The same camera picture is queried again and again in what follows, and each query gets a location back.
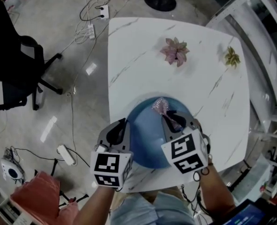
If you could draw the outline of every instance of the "person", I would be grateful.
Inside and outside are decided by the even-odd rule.
[[[207,175],[200,175],[205,207],[213,220],[235,208],[232,194],[208,159]],[[123,194],[99,186],[76,216],[73,225],[104,225],[111,207],[111,225],[194,225],[177,187],[146,193]]]

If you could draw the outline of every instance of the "light blue shirt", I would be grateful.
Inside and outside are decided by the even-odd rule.
[[[127,197],[112,212],[111,225],[195,225],[195,222],[179,198],[159,192],[153,204],[139,193]]]

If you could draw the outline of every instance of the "stand base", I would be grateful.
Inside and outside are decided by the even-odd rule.
[[[176,0],[144,0],[145,3],[152,9],[169,12],[176,8]]]

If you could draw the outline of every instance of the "succulent plant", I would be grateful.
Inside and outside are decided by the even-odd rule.
[[[228,53],[225,55],[226,65],[237,67],[237,64],[240,64],[240,57],[235,53],[232,47],[228,47]]]
[[[165,39],[168,46],[165,46],[160,50],[161,53],[166,55],[165,61],[170,65],[177,61],[177,67],[180,67],[184,62],[187,61],[186,53],[189,50],[186,48],[187,43],[179,43],[179,40],[175,37],[174,40],[170,38]]]

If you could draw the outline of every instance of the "blue bowl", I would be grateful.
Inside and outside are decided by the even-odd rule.
[[[150,98],[136,106],[129,114],[130,150],[134,153],[134,161],[139,165],[158,169],[170,166],[161,145],[166,143],[161,123],[161,115],[152,109],[152,105],[159,97]],[[190,113],[178,100],[165,97],[170,110]]]

